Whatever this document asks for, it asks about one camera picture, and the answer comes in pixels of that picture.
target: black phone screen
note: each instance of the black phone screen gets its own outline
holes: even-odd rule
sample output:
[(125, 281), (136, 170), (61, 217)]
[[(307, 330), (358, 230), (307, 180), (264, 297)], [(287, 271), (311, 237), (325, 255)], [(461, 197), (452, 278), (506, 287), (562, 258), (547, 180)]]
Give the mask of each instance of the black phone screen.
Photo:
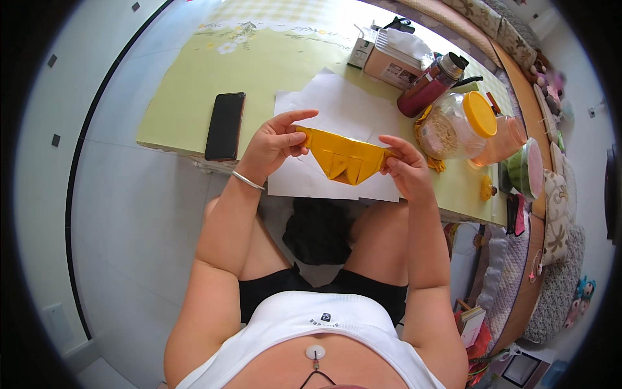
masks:
[(244, 92), (216, 96), (205, 145), (207, 161), (234, 161), (237, 158), (245, 98)]

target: necklace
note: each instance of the necklace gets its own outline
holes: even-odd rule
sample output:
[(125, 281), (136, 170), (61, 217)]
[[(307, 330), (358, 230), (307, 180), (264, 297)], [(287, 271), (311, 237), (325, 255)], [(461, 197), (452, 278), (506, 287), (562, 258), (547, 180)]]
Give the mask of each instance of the necklace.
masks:
[(331, 380), (328, 375), (322, 373), (320, 371), (320, 359), (322, 359), (322, 357), (326, 354), (326, 350), (324, 350), (324, 347), (318, 345), (318, 344), (314, 344), (311, 345), (307, 348), (306, 351), (307, 354), (307, 358), (312, 359), (313, 360), (313, 371), (311, 372), (311, 374), (309, 374), (309, 376), (307, 377), (306, 381), (302, 384), (302, 386), (300, 387), (300, 389), (303, 389), (305, 387), (305, 385), (307, 384), (307, 382), (309, 382), (309, 380), (311, 379), (311, 376), (313, 374), (319, 374), (321, 376), (323, 376), (324, 378), (326, 378), (331, 384), (335, 385), (335, 383), (333, 382), (333, 380)]

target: woman's left hand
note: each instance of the woman's left hand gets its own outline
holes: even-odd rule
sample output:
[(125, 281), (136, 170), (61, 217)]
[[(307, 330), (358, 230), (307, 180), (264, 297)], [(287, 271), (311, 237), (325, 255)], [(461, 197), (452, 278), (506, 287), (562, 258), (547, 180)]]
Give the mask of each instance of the woman's left hand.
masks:
[(285, 158), (307, 155), (309, 149), (300, 145), (307, 136), (296, 132), (298, 126), (292, 123), (313, 118), (317, 113), (317, 110), (290, 111), (265, 122), (251, 139), (235, 170), (255, 184), (263, 185), (266, 178), (283, 165)]

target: folded gold paper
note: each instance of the folded gold paper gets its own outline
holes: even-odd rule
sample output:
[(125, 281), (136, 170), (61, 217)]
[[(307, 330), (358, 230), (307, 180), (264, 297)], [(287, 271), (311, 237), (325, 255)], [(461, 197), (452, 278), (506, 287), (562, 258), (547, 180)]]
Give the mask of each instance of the folded gold paper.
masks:
[(394, 152), (375, 144), (319, 129), (298, 127), (296, 131), (307, 135), (304, 146), (311, 150), (324, 174), (344, 184), (360, 184), (386, 166), (388, 157), (397, 157)]

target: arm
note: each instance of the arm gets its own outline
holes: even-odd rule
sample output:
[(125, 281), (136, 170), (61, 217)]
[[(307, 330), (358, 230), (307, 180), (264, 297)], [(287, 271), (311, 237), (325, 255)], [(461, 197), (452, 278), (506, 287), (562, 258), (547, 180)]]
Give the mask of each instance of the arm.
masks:
[[(287, 156), (307, 154), (298, 146), (304, 133), (294, 121), (317, 110), (286, 112), (264, 123), (249, 143), (236, 171), (257, 185)], [(205, 217), (182, 310), (164, 351), (164, 375), (175, 388), (239, 331), (238, 276), (248, 255), (261, 191), (231, 176), (220, 200)]]
[(430, 371), (447, 388), (464, 388), (468, 357), (453, 318), (447, 242), (424, 157), (407, 141), (380, 140), (399, 159), (389, 158), (382, 174), (390, 174), (408, 200), (408, 298), (402, 339), (412, 344)]

